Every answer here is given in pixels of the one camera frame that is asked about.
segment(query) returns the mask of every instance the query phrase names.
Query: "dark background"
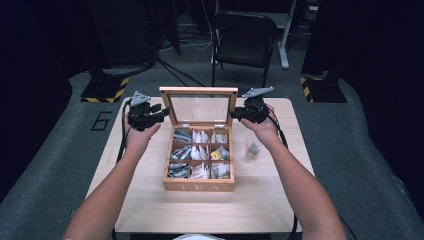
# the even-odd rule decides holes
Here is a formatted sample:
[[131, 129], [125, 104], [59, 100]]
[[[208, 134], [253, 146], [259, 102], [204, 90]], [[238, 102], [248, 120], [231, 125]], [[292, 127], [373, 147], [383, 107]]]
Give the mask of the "dark background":
[[[320, 75], [343, 55], [341, 77], [361, 98], [369, 135], [423, 217], [423, 3], [364, 2], [322, 2], [302, 73]], [[366, 21], [358, 24], [364, 12]], [[0, 18], [3, 199], [66, 108], [68, 79], [89, 69], [87, 59], [101, 68], [110, 62], [85, 1], [2, 1]], [[362, 35], [342, 54], [352, 28]], [[82, 52], [78, 43], [90, 51]]]

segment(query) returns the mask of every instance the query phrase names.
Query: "hand-mounted device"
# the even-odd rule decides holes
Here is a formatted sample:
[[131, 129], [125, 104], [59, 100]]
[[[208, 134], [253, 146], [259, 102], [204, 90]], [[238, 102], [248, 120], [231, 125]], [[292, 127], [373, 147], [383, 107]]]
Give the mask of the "hand-mounted device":
[[269, 88], [251, 88], [242, 97], [244, 100], [244, 107], [236, 107], [234, 112], [230, 112], [232, 118], [237, 118], [239, 121], [245, 118], [254, 123], [261, 123], [268, 117], [269, 110], [265, 104], [262, 95], [274, 90], [273, 87]]
[[169, 115], [169, 107], [161, 110], [160, 103], [150, 107], [150, 99], [149, 96], [137, 91], [131, 98], [128, 124], [138, 131], [144, 131], [155, 123], [163, 122], [164, 118]]

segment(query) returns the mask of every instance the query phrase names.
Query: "wooden table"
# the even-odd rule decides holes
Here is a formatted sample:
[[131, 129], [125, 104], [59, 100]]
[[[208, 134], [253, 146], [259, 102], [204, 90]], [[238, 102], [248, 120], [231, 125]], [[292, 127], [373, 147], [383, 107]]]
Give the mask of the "wooden table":
[[[314, 174], [290, 100], [264, 100], [274, 106], [291, 152]], [[236, 106], [242, 106], [243, 101], [237, 99]], [[152, 97], [150, 103], [163, 102], [160, 97]], [[233, 122], [234, 192], [165, 191], [162, 174], [171, 134], [167, 117], [137, 166], [116, 231], [210, 234], [291, 231], [293, 211], [271, 155], [265, 150], [256, 160], [244, 158], [244, 137], [248, 132], [237, 120]], [[120, 141], [121, 113], [115, 120], [87, 196], [115, 166]]]

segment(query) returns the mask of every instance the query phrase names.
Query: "box lid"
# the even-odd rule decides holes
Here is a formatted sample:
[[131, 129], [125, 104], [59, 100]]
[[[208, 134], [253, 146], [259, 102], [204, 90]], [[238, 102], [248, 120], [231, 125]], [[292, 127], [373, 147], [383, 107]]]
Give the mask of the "box lid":
[[170, 108], [173, 125], [226, 125], [233, 119], [238, 88], [160, 87], [163, 102]]

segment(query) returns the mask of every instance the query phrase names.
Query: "black office chair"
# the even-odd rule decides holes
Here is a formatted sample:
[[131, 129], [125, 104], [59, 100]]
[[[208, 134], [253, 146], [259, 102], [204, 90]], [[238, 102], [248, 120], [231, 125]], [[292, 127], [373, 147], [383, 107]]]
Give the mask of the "black office chair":
[[215, 86], [215, 65], [222, 63], [263, 68], [265, 87], [277, 25], [268, 17], [240, 12], [220, 12], [213, 21], [214, 50], [212, 87]]

